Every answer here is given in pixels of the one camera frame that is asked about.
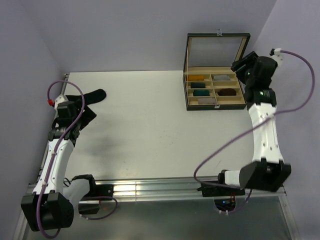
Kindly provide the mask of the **black sock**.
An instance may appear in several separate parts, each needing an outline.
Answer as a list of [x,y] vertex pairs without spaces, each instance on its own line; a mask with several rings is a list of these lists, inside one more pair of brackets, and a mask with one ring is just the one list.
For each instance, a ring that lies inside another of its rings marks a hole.
[[[103,89],[97,89],[83,95],[85,105],[92,105],[102,102],[107,97],[107,93]],[[82,96],[81,95],[66,95],[69,101],[75,102],[82,106]]]

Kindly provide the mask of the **brown striped sock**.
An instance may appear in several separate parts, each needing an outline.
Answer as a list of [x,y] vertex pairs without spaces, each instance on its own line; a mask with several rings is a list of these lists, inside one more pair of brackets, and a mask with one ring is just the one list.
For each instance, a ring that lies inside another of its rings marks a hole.
[[237,91],[234,88],[222,88],[217,91],[218,96],[236,96]]

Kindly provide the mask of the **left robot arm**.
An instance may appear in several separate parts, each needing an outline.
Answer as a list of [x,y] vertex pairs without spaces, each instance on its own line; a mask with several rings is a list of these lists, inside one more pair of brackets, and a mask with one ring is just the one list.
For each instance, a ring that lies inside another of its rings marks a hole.
[[80,131],[97,115],[81,100],[55,105],[57,117],[48,133],[48,149],[41,176],[32,193],[21,200],[21,208],[34,232],[59,230],[71,226],[81,199],[96,197],[98,188],[91,174],[77,175],[64,188],[69,158]]

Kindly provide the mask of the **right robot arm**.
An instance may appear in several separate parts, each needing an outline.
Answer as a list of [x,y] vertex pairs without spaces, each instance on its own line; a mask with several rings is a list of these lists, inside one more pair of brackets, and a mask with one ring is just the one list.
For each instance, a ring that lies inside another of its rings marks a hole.
[[222,170],[216,183],[217,191],[229,194],[233,188],[277,192],[292,172],[280,151],[275,113],[276,94],[270,84],[276,69],[281,66],[281,49],[273,49],[269,56],[254,51],[235,61],[231,70],[244,84],[244,100],[252,122],[252,161],[240,170]]

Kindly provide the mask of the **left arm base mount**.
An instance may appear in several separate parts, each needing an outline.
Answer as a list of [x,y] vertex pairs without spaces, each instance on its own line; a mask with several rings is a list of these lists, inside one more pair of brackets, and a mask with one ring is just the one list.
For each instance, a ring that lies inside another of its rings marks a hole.
[[81,215],[95,215],[101,207],[102,201],[112,201],[114,186],[112,184],[98,184],[93,193],[85,195],[78,205]]

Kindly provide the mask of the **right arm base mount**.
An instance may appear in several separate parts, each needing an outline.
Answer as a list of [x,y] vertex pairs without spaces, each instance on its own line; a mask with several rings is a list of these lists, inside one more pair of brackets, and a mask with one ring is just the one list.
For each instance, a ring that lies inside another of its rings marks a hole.
[[219,214],[226,215],[236,210],[236,197],[246,195],[244,189],[213,186],[204,183],[200,184],[200,187],[197,188],[197,191],[201,192],[201,195],[204,198],[213,197],[215,207],[217,208]]

